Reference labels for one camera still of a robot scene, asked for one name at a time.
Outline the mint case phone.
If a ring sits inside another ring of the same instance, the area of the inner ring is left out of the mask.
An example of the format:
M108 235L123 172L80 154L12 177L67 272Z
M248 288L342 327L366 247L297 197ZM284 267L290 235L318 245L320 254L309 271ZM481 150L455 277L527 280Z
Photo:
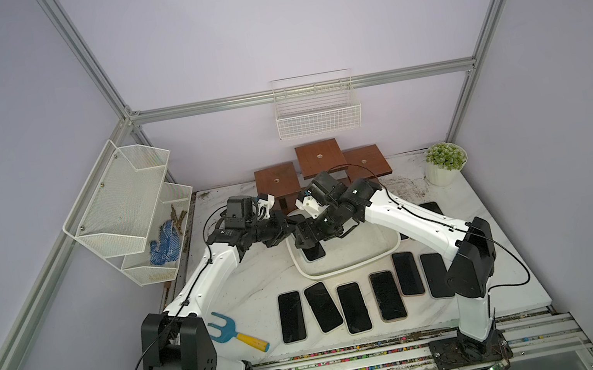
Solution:
M317 243L314 247L302 249L302 254L308 262L315 262L326 256L325 249L320 243Z
M447 283L448 271L442 256L431 252L420 254L419 257L431 297L435 299L453 297L455 293Z

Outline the white plastic storage box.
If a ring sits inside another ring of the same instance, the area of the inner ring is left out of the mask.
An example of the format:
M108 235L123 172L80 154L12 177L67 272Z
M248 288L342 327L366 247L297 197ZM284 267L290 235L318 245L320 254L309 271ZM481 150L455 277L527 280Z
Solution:
M287 251L301 275L310 280L342 275L391 255L400 245L400 233L383 225L349 221L346 229L351 227L354 230L344 238L322 241L326 256L315 262L306 261L302 250L295 247L294 238L287 237Z

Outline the black phone mint case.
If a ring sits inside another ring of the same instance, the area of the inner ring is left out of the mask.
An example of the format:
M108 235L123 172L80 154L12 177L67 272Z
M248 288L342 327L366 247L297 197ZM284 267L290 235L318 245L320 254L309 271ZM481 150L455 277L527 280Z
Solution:
M287 292L278 298L279 318L284 343L304 341L307 338L306 321L301 295L297 291Z

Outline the black phone cream case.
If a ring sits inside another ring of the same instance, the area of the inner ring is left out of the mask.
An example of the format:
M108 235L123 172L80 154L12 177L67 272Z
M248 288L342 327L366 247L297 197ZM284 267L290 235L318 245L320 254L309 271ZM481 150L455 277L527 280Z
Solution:
M323 282L304 290L304 296L318 322L322 333L328 333L343 324L341 312Z

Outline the black phone beige case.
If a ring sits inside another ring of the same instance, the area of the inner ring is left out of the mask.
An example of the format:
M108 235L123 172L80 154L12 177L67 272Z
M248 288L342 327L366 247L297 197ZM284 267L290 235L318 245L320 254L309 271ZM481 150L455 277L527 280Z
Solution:
M371 331L372 322L369 317L364 297L358 283L347 283L337 287L337 294L342 306L347 329L351 334Z

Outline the black phone pink case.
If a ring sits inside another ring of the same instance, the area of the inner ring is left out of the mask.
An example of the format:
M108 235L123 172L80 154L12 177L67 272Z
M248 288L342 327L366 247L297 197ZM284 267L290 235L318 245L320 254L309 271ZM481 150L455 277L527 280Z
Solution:
M423 295L426 287L422 282L414 255L411 252L403 252L393 254L391 259L393 259L401 294L407 297Z

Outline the black phone tan case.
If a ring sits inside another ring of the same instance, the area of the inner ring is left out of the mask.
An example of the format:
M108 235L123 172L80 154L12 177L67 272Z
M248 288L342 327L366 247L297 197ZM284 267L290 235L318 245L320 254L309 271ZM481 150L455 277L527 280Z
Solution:
M408 316L393 273L390 271L372 273L369 276L369 282L383 321L402 320Z

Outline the black phone clear case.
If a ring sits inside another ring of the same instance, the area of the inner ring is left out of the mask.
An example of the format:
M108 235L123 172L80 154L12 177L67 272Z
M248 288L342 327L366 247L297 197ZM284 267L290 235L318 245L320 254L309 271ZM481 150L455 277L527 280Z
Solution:
M443 211L441 209L441 206L439 206L439 204L435 201L432 202L426 202L426 203L421 203L420 207L422 207L423 209L426 209L430 212L436 213L438 215L442 215Z

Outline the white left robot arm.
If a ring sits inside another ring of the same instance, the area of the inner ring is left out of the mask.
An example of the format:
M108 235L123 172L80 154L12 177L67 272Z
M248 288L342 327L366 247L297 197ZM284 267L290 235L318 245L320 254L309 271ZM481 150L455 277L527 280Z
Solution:
M303 215L280 211L241 228L219 228L206 240L207 252L179 296L161 314L150 314L141 326L142 370L253 370L245 360L218 355L208 332L209 307L217 291L254 244L276 247Z

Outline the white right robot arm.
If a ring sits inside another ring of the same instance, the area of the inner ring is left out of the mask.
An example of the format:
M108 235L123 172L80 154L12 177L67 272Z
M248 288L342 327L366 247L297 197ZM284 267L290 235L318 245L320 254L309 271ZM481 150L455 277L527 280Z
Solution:
M459 309L459 337L485 344L494 330L489 280L494 275L496 250L486 220L470 222L439 215L389 193L379 183L360 179L341 193L321 201L311 194L299 200L301 215L288 220L296 247L341 238L349 221L392 229L441 255L447 266L446 285Z

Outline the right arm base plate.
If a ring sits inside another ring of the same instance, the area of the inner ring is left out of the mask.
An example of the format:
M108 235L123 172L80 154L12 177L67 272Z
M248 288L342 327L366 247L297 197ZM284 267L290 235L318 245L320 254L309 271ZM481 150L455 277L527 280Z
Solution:
M455 370L462 367L510 359L513 355L503 331L492 323L488 336L476 341L458 332L451 338L428 343L429 352L438 370Z

